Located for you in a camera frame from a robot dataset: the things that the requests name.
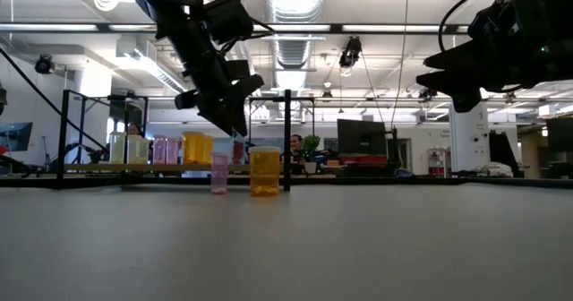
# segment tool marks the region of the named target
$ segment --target ventilation duct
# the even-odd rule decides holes
[[[269,20],[275,23],[316,22],[321,16],[324,0],[267,0]],[[309,68],[312,41],[275,40],[274,65],[278,69]],[[296,90],[304,86],[307,72],[275,72],[280,88]]]

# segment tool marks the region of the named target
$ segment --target yellow container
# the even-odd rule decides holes
[[[253,147],[249,149],[251,159],[251,196],[278,196],[280,175],[280,148]]]
[[[203,163],[203,143],[205,135],[199,132],[183,133],[183,163]]]
[[[213,153],[213,137],[205,135],[203,142],[203,163],[211,164],[211,153]]]

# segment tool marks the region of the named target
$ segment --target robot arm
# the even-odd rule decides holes
[[[573,79],[571,9],[573,0],[496,0],[475,16],[471,41],[445,50],[440,32],[442,52],[424,63],[441,71],[418,76],[417,82],[450,95],[456,111],[467,112],[480,102],[480,88],[512,92]]]
[[[199,115],[229,135],[246,136],[244,100],[264,81],[250,75],[246,61],[227,62],[225,52],[237,41],[253,36],[253,19],[241,0],[135,0],[157,24],[156,39],[168,38],[190,76],[195,90],[175,98],[178,109],[199,109]],[[189,6],[190,14],[184,12]],[[217,50],[211,41],[222,46]]]

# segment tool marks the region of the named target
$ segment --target table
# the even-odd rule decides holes
[[[573,193],[0,188],[1,300],[571,300]]]

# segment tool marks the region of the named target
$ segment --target pink container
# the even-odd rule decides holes
[[[177,158],[179,158],[179,139],[168,138],[166,146],[166,163],[178,164]]]
[[[167,137],[157,135],[153,138],[153,164],[166,164]]]
[[[229,173],[229,156],[226,153],[211,154],[211,193],[227,194],[227,175]]]

